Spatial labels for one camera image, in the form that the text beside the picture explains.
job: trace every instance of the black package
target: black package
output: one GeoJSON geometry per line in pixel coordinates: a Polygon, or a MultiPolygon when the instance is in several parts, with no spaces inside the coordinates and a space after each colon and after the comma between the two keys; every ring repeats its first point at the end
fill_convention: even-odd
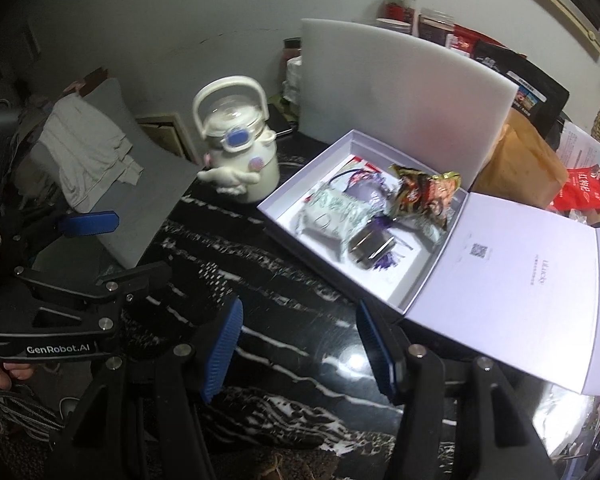
{"type": "Polygon", "coordinates": [[[528,117],[540,136],[546,139],[567,104],[567,89],[508,48],[478,40],[472,58],[518,85],[512,108],[528,117]]]}

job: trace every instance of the gray chair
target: gray chair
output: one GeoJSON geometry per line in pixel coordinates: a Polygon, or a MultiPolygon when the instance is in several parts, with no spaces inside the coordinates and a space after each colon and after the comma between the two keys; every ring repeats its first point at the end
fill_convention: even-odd
{"type": "MultiPolygon", "coordinates": [[[[131,156],[144,167],[136,186],[114,182],[92,210],[113,210],[120,217],[116,231],[98,239],[120,265],[130,269],[138,264],[200,167],[165,151],[144,134],[126,108],[117,79],[105,80],[84,100],[117,124],[133,144],[131,156]]],[[[58,165],[45,146],[35,144],[30,157],[59,182],[58,165]]]]}

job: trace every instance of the jar with red contents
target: jar with red contents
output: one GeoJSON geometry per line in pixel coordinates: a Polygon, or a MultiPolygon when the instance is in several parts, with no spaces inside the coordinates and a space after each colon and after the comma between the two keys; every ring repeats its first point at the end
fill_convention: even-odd
{"type": "Polygon", "coordinates": [[[413,26],[416,0],[384,0],[382,17],[413,26]]]}

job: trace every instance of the white kettle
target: white kettle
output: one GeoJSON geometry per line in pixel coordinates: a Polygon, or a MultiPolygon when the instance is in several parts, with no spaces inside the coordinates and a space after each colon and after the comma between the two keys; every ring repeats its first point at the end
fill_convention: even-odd
{"type": "Polygon", "coordinates": [[[235,75],[209,83],[193,99],[192,111],[208,146],[206,158],[211,166],[198,173],[200,180],[214,184],[218,193],[232,195],[238,202],[257,202],[276,189],[280,180],[276,134],[267,126],[267,97],[255,79],[235,75]],[[203,122],[199,113],[202,101],[233,86],[255,90],[260,103],[231,95],[216,101],[203,122]]]}

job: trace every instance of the black marble table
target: black marble table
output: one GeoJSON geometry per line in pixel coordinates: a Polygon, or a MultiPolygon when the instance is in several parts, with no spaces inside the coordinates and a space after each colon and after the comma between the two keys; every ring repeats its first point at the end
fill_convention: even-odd
{"type": "MultiPolygon", "coordinates": [[[[325,145],[301,134],[278,142],[281,182],[325,145]]],[[[355,327],[354,304],[264,232],[254,205],[194,182],[141,263],[163,259],[170,286],[127,315],[133,341],[160,348],[215,314],[232,290],[244,325],[222,391],[201,409],[211,452],[245,446],[330,450],[336,476],[381,479],[402,409],[380,394],[355,327]]],[[[450,471],[454,403],[448,402],[440,475],[450,471]]]]}

